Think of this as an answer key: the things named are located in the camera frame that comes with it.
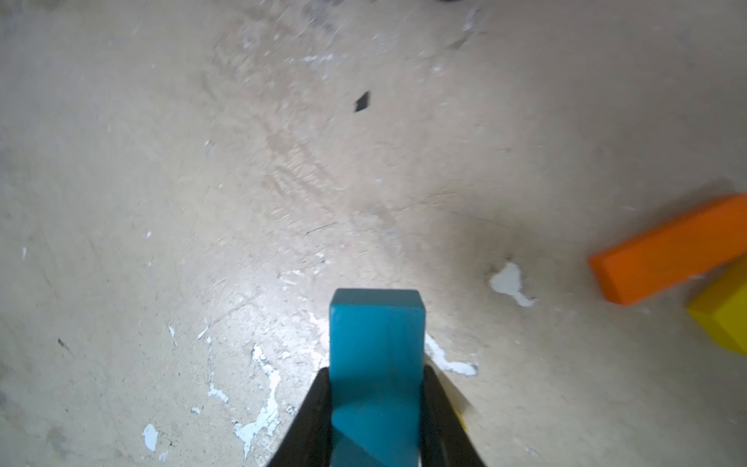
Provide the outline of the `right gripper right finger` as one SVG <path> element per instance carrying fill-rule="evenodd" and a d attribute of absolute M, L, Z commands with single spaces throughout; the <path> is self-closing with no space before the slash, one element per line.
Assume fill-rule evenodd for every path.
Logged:
<path fill-rule="evenodd" d="M 429 365 L 421 389 L 419 451 L 422 466 L 486 466 Z"/>

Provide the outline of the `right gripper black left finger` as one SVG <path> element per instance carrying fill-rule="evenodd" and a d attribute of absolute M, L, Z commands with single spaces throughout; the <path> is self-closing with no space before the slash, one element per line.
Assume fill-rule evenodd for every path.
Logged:
<path fill-rule="evenodd" d="M 322 368 L 268 467 L 328 467 L 332 453 L 332 390 Z"/>

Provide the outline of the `teal block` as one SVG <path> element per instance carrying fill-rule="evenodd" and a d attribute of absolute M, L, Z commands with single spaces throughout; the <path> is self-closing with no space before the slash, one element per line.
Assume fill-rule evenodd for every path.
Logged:
<path fill-rule="evenodd" d="M 329 320 L 332 465 L 418 465 L 426 324 L 420 294 L 339 289 Z"/>

